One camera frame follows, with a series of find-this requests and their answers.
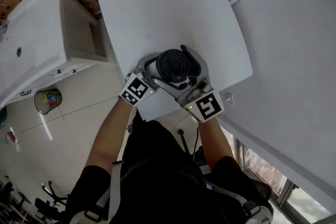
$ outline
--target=backpack strap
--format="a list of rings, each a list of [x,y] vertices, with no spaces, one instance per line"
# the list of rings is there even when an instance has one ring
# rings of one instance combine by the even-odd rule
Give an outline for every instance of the backpack strap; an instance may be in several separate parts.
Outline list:
[[[266,206],[260,206],[255,201],[248,201],[244,197],[236,193],[233,193],[231,191],[228,191],[226,189],[220,188],[210,182],[206,183],[206,187],[217,193],[230,196],[236,199],[237,201],[239,201],[245,214],[249,217],[249,219],[246,221],[246,224],[253,224],[253,223],[270,224],[272,223],[272,214]]]
[[[116,215],[120,205],[120,169],[123,161],[114,162],[114,166],[111,174],[111,186],[110,186],[110,206],[109,206],[109,218],[107,223],[110,223],[112,218]]]
[[[110,187],[89,210],[77,213],[70,224],[93,224],[102,221],[106,202],[110,197]]]

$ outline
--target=table top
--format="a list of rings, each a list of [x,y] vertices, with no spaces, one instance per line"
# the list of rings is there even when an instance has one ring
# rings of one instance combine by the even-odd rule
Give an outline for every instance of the table top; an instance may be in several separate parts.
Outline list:
[[[227,88],[252,75],[237,19],[228,0],[99,0],[113,50],[126,76],[149,54],[186,45],[207,62],[211,84]],[[159,89],[138,105],[152,120],[180,106]]]

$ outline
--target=tiled floor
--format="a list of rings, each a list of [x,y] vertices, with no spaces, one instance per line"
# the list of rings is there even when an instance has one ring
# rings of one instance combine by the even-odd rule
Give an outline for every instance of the tiled floor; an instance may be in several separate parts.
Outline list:
[[[56,84],[63,101],[47,115],[37,112],[33,98],[7,106],[8,118],[0,130],[0,174],[8,175],[32,203],[35,198],[50,200],[41,188],[49,180],[60,195],[69,194],[76,184],[95,135],[122,89],[111,51],[107,54],[109,63],[91,67]],[[197,124],[186,111],[181,109],[158,121],[181,145],[177,130],[182,128],[192,152]],[[19,141],[19,152],[14,143],[5,142],[10,127]]]

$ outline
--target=trash can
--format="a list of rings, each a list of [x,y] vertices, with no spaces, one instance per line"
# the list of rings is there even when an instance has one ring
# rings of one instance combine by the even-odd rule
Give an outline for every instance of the trash can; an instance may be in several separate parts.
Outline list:
[[[46,115],[62,103],[62,94],[57,89],[39,90],[35,93],[34,101],[37,111]]]

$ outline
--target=white floor tile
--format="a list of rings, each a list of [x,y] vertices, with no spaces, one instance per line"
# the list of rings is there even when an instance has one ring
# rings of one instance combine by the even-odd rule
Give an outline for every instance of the white floor tile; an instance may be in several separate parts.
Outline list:
[[[176,125],[184,118],[186,118],[188,115],[189,113],[183,108],[181,108],[168,115],[158,118],[157,121],[160,122],[163,125],[163,127],[165,127],[168,131],[173,133]]]
[[[43,176],[36,177],[36,179],[40,182],[40,184],[44,184],[48,190],[50,190],[48,182],[51,181],[51,186],[56,195],[59,197],[66,197],[71,193],[79,179],[79,176],[80,175]]]
[[[25,150],[20,152],[15,149],[16,144],[0,144],[0,167],[3,173],[9,177],[34,176],[43,173],[43,168]]]
[[[78,145],[85,160],[104,119],[118,98],[113,98],[64,116],[70,134]]]
[[[8,132],[12,127],[14,133],[18,134],[61,116],[58,108],[47,115],[40,114],[35,107],[34,97],[26,98],[7,105],[7,120],[2,131]]]
[[[194,152],[194,146],[197,137],[197,127],[198,122],[191,115],[188,115],[174,128],[174,131],[172,132],[179,145],[184,149],[181,136],[177,133],[179,129],[184,131],[184,139],[191,154]],[[201,138],[198,137],[196,150],[198,150],[201,144]]]
[[[22,158],[29,156],[34,176],[79,175],[85,159],[63,118],[58,118],[17,135]]]
[[[56,83],[62,93],[62,115],[118,96],[122,89],[114,63],[102,63]]]

